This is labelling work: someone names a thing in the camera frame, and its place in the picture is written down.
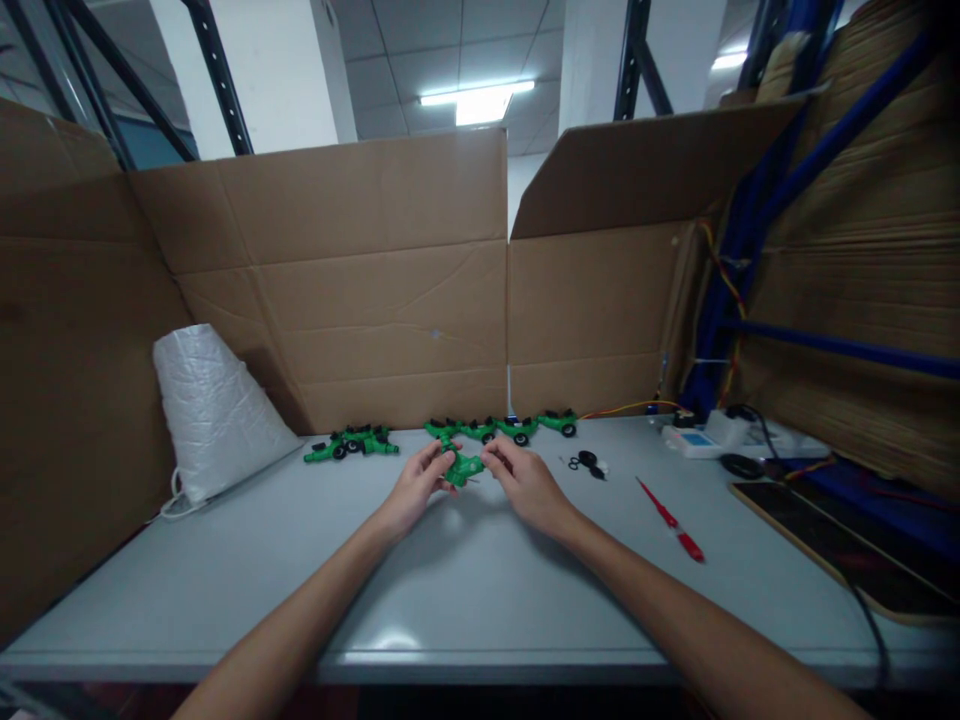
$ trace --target fluorescent light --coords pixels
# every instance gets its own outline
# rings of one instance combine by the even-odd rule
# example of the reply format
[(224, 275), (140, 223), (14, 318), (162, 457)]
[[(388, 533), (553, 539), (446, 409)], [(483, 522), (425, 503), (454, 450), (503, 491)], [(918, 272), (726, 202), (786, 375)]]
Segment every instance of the fluorescent light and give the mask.
[(420, 104), (432, 107), (456, 103), (457, 125), (499, 122), (506, 114), (507, 106), (514, 94), (533, 90), (533, 87), (533, 80), (527, 80), (509, 85), (494, 85), (473, 90), (425, 95), (420, 98)]
[(721, 55), (713, 61), (713, 70), (726, 70), (727, 68), (740, 67), (747, 61), (746, 53), (730, 53)]

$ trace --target ceiling tile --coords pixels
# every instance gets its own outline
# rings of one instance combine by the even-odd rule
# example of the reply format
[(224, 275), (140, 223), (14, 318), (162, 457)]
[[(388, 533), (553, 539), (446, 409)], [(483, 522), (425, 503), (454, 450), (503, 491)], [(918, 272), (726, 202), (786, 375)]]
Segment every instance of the ceiling tile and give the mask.
[(397, 102), (397, 89), (384, 55), (348, 62), (347, 81), (354, 112)]
[(393, 68), (393, 77), (397, 81), (400, 102), (456, 90), (460, 48), (391, 55), (390, 67)]
[(460, 3), (455, 0), (374, 0), (389, 54), (460, 43)]
[(559, 133), (560, 113), (555, 112), (547, 118), (546, 122), (543, 123), (543, 127), (540, 128), (540, 132), (537, 134), (537, 138), (549, 138), (551, 140), (556, 140)]
[(517, 155), (523, 155), (527, 151), (527, 146), (529, 144), (530, 144), (530, 138), (515, 138), (508, 133), (507, 134), (507, 155), (510, 155), (511, 157), (516, 157)]
[(551, 137), (539, 136), (533, 139), (533, 141), (527, 146), (527, 155), (536, 155), (537, 153), (550, 152), (554, 145), (556, 145), (557, 139)]
[(537, 83), (533, 90), (517, 93), (507, 108), (507, 120), (520, 115), (549, 115), (560, 106), (560, 81)]
[(464, 0), (463, 42), (532, 35), (546, 0)]
[(563, 65), (563, 30), (538, 33), (523, 66), (524, 80), (559, 80)]
[(560, 30), (563, 27), (563, 18), (566, 13), (564, 0), (550, 0), (547, 11), (543, 14), (540, 23), (540, 32), (544, 30)]
[(407, 124), (399, 105), (385, 105), (371, 110), (361, 110), (354, 118), (357, 121), (357, 135), (361, 140), (398, 137), (407, 134)]
[(340, 21), (344, 60), (383, 55), (385, 50), (371, 0), (334, 0), (333, 7)]
[(464, 45), (460, 50), (460, 87), (514, 82), (520, 77), (533, 35)]
[(520, 115), (503, 121), (508, 138), (526, 138), (532, 140), (540, 134), (546, 115)]
[(453, 104), (424, 107), (417, 101), (404, 103), (403, 116), (407, 120), (411, 135), (452, 131), (457, 127), (457, 106)]

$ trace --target white pillar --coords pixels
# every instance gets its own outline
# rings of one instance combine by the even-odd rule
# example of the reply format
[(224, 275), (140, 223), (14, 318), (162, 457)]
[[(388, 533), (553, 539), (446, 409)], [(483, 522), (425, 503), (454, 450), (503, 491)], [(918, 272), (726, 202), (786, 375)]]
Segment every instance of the white pillar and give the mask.
[[(200, 157), (232, 157), (186, 7), (180, 0), (150, 4)], [(356, 141), (339, 22), (329, 0), (213, 0), (211, 5), (254, 152)]]
[[(647, 43), (676, 113), (703, 109), (726, 0), (659, 0)], [(620, 78), (627, 0), (567, 0), (560, 76), (560, 131), (611, 122)], [(643, 81), (635, 118), (655, 115)]]

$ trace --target cardboard flap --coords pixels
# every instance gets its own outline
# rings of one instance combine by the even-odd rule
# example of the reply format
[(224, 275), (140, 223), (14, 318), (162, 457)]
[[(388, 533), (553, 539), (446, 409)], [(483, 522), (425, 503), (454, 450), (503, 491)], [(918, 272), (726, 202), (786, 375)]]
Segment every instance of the cardboard flap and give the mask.
[(571, 128), (523, 194), (513, 239), (692, 218), (757, 164), (805, 102)]

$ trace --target wall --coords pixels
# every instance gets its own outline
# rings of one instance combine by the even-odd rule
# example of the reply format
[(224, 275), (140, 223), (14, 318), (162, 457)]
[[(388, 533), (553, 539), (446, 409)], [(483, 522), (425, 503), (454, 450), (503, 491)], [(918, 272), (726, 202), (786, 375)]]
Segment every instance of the wall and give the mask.
[(513, 221), (517, 217), (520, 198), (523, 191), (537, 174), (537, 170), (547, 159), (547, 153), (540, 155), (521, 155), (507, 158), (507, 236), (513, 232)]

